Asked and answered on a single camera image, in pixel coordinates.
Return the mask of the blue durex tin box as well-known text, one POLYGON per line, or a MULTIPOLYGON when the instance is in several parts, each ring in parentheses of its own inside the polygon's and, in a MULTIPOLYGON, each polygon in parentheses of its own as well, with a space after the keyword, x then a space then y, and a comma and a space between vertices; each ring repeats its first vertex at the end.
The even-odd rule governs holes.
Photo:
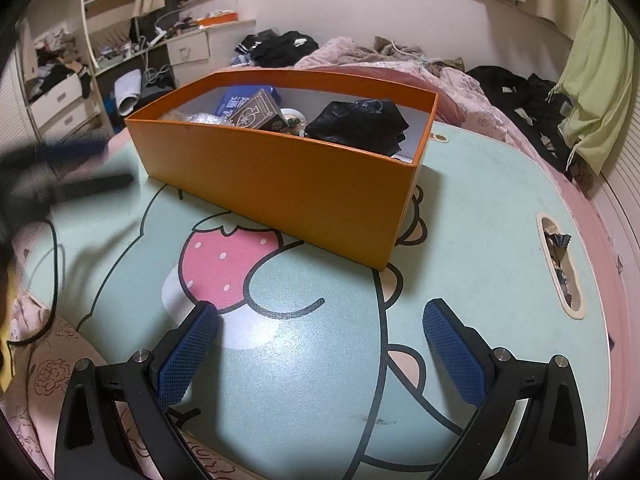
POLYGON ((266 84, 258 84, 257 86, 240 84, 239 86, 230 87, 224 92, 216 107, 215 115, 222 118, 232 116, 259 90, 264 90, 277 104, 281 103, 280 94, 273 86, 267 86, 266 84))

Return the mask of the brown card pack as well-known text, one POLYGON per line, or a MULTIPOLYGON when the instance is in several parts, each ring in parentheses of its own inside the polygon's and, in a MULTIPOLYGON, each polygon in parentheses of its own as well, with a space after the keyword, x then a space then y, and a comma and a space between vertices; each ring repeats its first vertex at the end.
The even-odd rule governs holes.
POLYGON ((236 128, 271 132, 281 132, 288 125, 280 106, 264 89, 258 90, 254 96, 251 96, 230 116, 229 122, 236 128))

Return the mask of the white beige round toy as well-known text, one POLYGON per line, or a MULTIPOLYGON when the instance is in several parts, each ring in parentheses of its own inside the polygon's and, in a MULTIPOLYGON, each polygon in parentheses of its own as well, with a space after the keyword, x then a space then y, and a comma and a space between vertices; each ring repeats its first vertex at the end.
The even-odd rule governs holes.
POLYGON ((307 125, 304 114, 295 108, 282 108, 281 114, 285 121, 283 132, 303 138, 307 125))

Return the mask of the black satin lace cloth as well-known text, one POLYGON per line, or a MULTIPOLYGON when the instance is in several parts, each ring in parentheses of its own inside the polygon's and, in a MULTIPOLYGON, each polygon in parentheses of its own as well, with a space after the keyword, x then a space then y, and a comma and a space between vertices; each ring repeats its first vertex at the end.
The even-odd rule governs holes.
POLYGON ((389 99, 332 101, 306 125, 305 136, 390 157, 400 152, 408 128, 389 99))

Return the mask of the pink floral quilt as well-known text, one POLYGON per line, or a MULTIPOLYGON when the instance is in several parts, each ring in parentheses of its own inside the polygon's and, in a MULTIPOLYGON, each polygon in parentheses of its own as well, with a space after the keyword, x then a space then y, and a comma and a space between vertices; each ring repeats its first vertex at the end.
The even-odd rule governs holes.
POLYGON ((60 316, 40 341, 10 347, 37 333, 50 308, 26 292, 22 284, 25 257, 10 263, 6 324, 1 329, 1 413, 36 469, 53 477, 58 418, 75 363, 82 358, 104 363, 83 336, 60 316))

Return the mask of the clear plastic bag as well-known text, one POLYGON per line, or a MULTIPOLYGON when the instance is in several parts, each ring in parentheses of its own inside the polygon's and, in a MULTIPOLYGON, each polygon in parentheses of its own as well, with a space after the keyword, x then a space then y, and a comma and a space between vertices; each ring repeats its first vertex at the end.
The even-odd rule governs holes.
POLYGON ((228 118, 210 113, 185 113, 181 110, 171 110, 160 117, 161 122, 190 122, 191 124, 203 124, 209 126, 231 126, 228 118))

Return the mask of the crumpled foil wrappers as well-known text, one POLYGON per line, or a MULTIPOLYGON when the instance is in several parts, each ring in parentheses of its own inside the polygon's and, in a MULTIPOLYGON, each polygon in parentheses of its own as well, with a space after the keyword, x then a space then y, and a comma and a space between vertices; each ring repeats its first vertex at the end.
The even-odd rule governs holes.
POLYGON ((577 291, 575 270, 570 262, 570 253, 568 252, 572 236, 563 233, 548 217, 541 219, 541 226, 555 279, 560 286, 564 301, 570 310, 577 311, 579 309, 579 292, 577 291))

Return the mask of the white drawer cabinet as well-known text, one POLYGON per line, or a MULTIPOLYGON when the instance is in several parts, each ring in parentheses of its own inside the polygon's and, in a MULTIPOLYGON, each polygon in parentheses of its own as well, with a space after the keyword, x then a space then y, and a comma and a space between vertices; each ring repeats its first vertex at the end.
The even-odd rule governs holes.
POLYGON ((177 87, 231 65, 235 47, 253 35, 255 20, 229 22, 200 28, 167 41, 169 63, 177 87))

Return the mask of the orange tissue box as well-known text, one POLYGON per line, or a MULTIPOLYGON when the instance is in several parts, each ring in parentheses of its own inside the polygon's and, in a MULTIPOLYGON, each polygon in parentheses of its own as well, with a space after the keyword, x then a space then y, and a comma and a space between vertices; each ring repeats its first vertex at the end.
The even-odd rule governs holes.
POLYGON ((222 10, 216 12, 210 12, 201 18, 198 18, 196 22, 198 26, 210 27, 215 25, 221 25, 226 23, 234 23, 239 19, 239 15, 235 11, 222 10))

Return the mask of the black clothes pile left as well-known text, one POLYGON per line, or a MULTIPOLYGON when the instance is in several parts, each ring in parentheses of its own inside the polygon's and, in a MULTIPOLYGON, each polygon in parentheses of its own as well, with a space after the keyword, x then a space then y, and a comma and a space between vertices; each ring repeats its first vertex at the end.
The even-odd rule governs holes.
POLYGON ((236 45, 234 52, 235 59, 241 64, 283 68, 295 65, 318 49, 318 42, 314 38, 297 30, 280 35, 272 29, 266 29, 246 36, 236 45))

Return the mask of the black clothes pile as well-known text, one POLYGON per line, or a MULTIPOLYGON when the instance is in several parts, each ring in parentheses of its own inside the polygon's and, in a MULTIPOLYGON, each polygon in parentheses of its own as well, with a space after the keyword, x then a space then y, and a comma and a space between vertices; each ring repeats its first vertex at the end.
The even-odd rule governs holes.
POLYGON ((536 74, 524 78, 499 66, 482 65, 466 72, 482 88, 494 107, 510 119, 537 154, 567 180, 573 180, 567 168, 570 148, 566 145, 561 122, 572 110, 572 102, 562 93, 553 93, 553 81, 536 74))
POLYGON ((246 36, 236 45, 234 52, 235 59, 241 64, 283 68, 295 65, 318 49, 318 42, 314 38, 297 30, 280 35, 272 29, 266 29, 246 36))

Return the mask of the orange cardboard box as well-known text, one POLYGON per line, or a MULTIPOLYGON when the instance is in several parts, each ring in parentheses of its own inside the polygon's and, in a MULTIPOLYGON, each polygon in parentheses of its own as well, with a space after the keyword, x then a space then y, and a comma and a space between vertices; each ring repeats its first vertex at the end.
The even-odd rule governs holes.
POLYGON ((152 178, 364 266, 390 261, 438 105, 437 93, 401 82, 326 70, 221 70, 130 115, 126 124, 152 178), (173 122, 165 114, 237 84, 292 93, 311 116, 322 96, 387 98, 412 125, 394 159, 265 130, 173 122))

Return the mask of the black clothes pile right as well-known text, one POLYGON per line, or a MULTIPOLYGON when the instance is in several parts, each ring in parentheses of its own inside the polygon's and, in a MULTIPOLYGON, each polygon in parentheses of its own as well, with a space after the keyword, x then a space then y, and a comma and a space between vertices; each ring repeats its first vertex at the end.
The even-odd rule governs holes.
POLYGON ((482 65, 466 72, 482 88, 494 107, 510 119, 537 154, 567 180, 573 180, 567 168, 570 148, 566 145, 561 122, 572 110, 572 102, 562 93, 553 93, 553 81, 536 74, 524 78, 499 66, 482 65))

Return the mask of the crumpled pink blanket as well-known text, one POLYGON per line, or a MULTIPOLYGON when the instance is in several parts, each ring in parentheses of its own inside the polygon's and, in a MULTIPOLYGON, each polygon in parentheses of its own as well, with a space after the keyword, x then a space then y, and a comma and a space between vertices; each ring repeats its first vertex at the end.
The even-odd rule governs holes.
POLYGON ((502 125, 495 107, 475 79, 455 68, 422 61, 415 54, 400 53, 390 44, 386 53, 378 53, 358 46, 352 38, 335 37, 294 65, 296 70, 337 70, 339 67, 354 68, 356 73, 368 77, 424 86, 438 93, 444 108, 439 117, 447 124, 484 134, 502 125))

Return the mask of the green hanging garment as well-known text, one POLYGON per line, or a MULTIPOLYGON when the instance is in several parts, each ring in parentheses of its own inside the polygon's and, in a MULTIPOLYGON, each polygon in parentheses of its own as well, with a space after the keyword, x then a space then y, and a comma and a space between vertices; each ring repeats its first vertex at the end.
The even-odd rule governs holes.
POLYGON ((560 125, 570 157, 600 174, 623 130, 634 86, 636 44, 608 0, 585 0, 573 47, 551 90, 572 102, 560 125))

